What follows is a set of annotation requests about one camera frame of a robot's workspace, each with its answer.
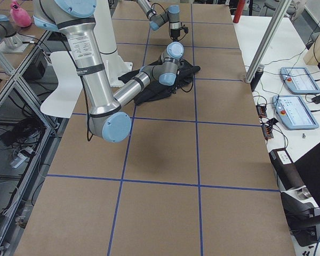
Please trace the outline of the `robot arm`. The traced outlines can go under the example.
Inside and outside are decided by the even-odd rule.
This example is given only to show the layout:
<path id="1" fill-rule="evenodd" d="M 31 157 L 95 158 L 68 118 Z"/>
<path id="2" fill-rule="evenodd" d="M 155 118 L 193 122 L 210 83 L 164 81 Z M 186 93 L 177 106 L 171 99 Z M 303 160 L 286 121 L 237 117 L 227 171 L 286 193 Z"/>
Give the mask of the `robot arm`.
<path id="1" fill-rule="evenodd" d="M 185 27 L 180 21 L 180 6 L 170 5 L 163 12 L 158 14 L 154 8 L 157 3 L 150 4 L 149 1 L 136 1 L 141 7 L 147 19 L 149 20 L 150 28 L 153 31 L 157 31 L 166 23 L 169 23 L 169 36 L 174 42 L 179 41 L 180 32 L 183 30 L 185 34 L 188 33 L 187 27 Z"/>
<path id="2" fill-rule="evenodd" d="M 95 135 L 109 142 L 124 140 L 131 119 L 121 108 L 151 82 L 174 84 L 184 48 L 170 43 L 158 65 L 143 66 L 116 92 L 111 90 L 111 75 L 128 71 L 117 57 L 117 46 L 107 1 L 34 1 L 35 25 L 67 38 L 67 52 L 80 77 L 86 98 L 87 137 Z"/>

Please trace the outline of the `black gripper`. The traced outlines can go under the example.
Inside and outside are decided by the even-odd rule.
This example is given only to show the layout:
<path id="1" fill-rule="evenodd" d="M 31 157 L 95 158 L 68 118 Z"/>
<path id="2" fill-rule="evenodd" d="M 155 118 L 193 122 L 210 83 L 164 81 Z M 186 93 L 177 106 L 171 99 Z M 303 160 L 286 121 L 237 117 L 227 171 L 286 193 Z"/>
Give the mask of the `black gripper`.
<path id="1" fill-rule="evenodd" d="M 180 37 L 181 27 L 179 28 L 169 28 L 169 35 L 171 40 L 178 40 Z"/>

